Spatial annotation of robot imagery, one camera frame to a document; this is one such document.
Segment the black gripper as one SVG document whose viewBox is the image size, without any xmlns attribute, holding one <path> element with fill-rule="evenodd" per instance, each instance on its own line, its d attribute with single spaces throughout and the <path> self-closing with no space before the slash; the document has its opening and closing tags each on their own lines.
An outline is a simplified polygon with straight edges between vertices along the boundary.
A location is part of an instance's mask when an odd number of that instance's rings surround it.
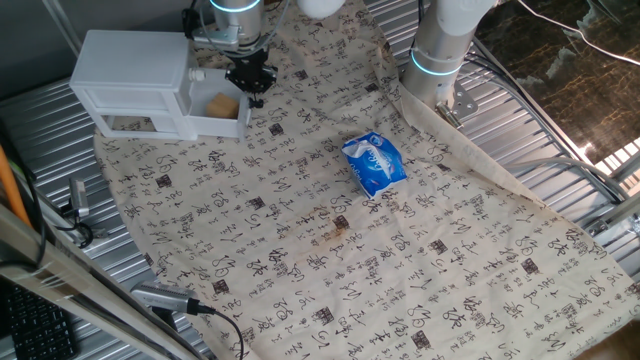
<svg viewBox="0 0 640 360">
<path fill-rule="evenodd" d="M 245 93 L 262 94 L 277 81 L 278 68 L 265 65 L 268 51 L 264 48 L 250 55 L 232 57 L 233 69 L 227 69 L 225 79 Z"/>
</svg>

